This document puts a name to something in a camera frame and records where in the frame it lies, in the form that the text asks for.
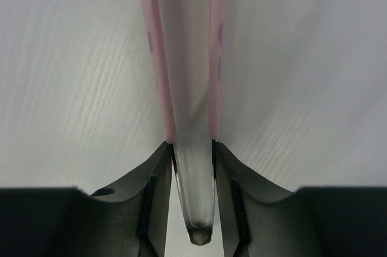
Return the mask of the pink handled metal tongs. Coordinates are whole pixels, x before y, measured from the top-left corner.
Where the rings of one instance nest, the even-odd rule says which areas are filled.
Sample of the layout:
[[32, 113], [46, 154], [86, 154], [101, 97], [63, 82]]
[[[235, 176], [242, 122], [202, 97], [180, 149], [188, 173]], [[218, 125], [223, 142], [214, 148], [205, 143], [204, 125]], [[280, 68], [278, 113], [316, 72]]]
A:
[[187, 234], [210, 243], [224, 0], [140, 0]]

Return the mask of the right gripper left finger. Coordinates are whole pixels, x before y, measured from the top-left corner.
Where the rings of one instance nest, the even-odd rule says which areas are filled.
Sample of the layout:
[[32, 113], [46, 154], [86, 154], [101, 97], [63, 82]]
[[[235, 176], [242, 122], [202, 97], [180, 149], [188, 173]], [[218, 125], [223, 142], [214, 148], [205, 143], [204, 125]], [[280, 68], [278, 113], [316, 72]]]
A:
[[2, 256], [163, 256], [172, 146], [86, 194], [75, 187], [1, 189]]

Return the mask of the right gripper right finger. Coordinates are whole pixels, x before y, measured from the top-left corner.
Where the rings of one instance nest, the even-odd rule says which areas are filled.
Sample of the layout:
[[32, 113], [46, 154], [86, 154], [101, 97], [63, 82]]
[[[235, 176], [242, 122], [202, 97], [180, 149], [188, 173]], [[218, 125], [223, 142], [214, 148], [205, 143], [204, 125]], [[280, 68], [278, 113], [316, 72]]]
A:
[[212, 159], [226, 256], [385, 256], [386, 188], [284, 189], [222, 143]]

